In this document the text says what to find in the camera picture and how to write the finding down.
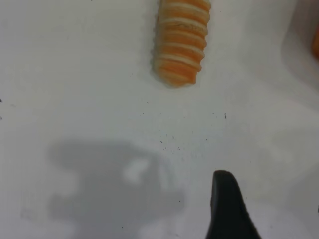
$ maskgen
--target white table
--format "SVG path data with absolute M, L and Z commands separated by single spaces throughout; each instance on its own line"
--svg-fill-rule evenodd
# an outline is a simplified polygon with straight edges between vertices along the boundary
M 216 169 L 264 239 L 318 238 L 318 6 L 214 0 L 198 82 L 170 89 L 156 0 L 2 0 L 0 238 L 204 238 Z

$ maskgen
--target black object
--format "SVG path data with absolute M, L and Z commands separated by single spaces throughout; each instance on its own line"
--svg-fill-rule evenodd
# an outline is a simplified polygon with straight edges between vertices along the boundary
M 206 239 L 261 239 L 230 172 L 214 172 L 210 206 L 211 223 Z

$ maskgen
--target orange spiral toy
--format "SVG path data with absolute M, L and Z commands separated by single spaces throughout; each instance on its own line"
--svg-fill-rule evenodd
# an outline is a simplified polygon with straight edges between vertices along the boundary
M 210 9 L 206 0 L 161 0 L 154 71 L 168 83 L 196 83 L 205 56 Z

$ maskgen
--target ribbed orange object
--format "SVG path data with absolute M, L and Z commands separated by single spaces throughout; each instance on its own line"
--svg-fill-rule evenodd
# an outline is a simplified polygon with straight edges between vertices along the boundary
M 161 0 L 155 72 L 174 86 L 195 84 L 205 57 L 211 4 L 206 0 Z

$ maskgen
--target orange object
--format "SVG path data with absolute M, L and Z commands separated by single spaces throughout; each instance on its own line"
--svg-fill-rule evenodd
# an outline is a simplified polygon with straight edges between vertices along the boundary
M 195 84 L 207 43 L 211 4 L 206 0 L 162 0 L 154 58 L 155 72 L 174 86 Z
M 319 27 L 317 28 L 316 35 L 313 41 L 313 54 L 319 59 Z

